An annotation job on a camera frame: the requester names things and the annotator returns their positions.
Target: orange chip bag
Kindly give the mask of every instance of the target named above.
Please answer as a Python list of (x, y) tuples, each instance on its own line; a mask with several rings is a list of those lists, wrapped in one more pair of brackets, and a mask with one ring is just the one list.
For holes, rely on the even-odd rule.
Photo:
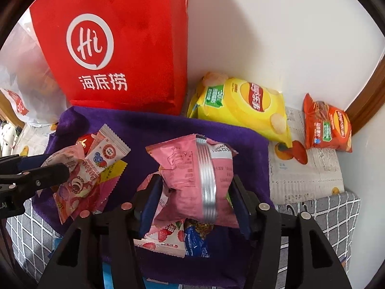
[(352, 152), (352, 125), (347, 114), (307, 93), (303, 99), (305, 112), (305, 147), (332, 148)]

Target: haidilao logo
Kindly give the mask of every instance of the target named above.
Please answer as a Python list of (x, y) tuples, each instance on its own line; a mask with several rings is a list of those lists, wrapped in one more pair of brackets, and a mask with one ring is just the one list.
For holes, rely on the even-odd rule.
[(95, 14), (75, 17), (68, 26), (66, 40), (72, 58), (90, 70), (106, 67), (114, 52), (111, 29)]

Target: pink wrapper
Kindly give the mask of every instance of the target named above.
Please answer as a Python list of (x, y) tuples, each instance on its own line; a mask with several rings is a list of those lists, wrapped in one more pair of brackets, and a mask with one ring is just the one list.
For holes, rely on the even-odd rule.
[(89, 210), (90, 212), (99, 210), (103, 212), (105, 205), (107, 204), (108, 196), (111, 194), (112, 190), (114, 190), (119, 178), (120, 176), (109, 179), (97, 186), (94, 186), (91, 189), (89, 195), (79, 202), (78, 207), (71, 214), (72, 219), (77, 218), (80, 212), (84, 210)]
[[(72, 172), (79, 162), (85, 160), (83, 146), (81, 144), (70, 145), (60, 151), (57, 151), (44, 161), (42, 167), (53, 164), (63, 163), (69, 171)], [(43, 190), (39, 190), (37, 195), (40, 196)]]
[[(206, 139), (215, 175), (215, 224), (238, 227), (234, 211), (226, 200), (233, 177), (232, 156), (236, 151), (223, 143)], [(192, 218), (205, 222), (202, 205), (202, 184), (198, 164), (197, 135), (189, 135), (151, 145), (147, 152), (160, 164), (159, 172), (166, 185), (174, 189), (165, 207), (154, 218), (158, 227)]]
[(88, 152), (82, 163), (77, 164), (67, 183), (60, 185), (53, 194), (61, 223), (76, 210), (97, 183), (100, 173), (125, 157), (130, 148), (107, 126), (104, 125), (96, 138), (99, 143)]
[(101, 131), (99, 130), (96, 135), (92, 136), (94, 141), (91, 143), (91, 147), (88, 150), (88, 153), (91, 152), (93, 149), (96, 148), (96, 146), (103, 140), (104, 136), (102, 135)]

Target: purple towel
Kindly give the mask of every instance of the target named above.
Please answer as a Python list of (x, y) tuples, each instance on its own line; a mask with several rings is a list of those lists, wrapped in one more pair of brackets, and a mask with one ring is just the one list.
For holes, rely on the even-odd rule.
[[(193, 133), (228, 143), (238, 151), (234, 157), (234, 173), (261, 202), (273, 206), (269, 198), (268, 141), (247, 128), (179, 116), (72, 107), (60, 117), (46, 153), (73, 145), (78, 137), (97, 132), (103, 124), (131, 148), (124, 158), (128, 163), (126, 170), (108, 199), (107, 211), (129, 201), (143, 179), (158, 169), (157, 162), (146, 152), (147, 145)], [(45, 189), (40, 198), (34, 197), (33, 208), (60, 234), (64, 234), (71, 224), (69, 219), (61, 225), (50, 189)], [(239, 230), (215, 227), (207, 236), (207, 247), (210, 258), (181, 259), (140, 248), (137, 257), (145, 277), (176, 284), (242, 287), (251, 246)]]

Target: green label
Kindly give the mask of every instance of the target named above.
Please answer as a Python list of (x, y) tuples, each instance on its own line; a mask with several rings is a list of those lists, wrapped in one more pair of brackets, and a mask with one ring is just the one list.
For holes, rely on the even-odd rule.
[(332, 128), (329, 122), (323, 122), (323, 137), (322, 140), (329, 142), (332, 139)]
[(223, 85), (208, 87), (205, 97), (205, 105), (222, 107)]

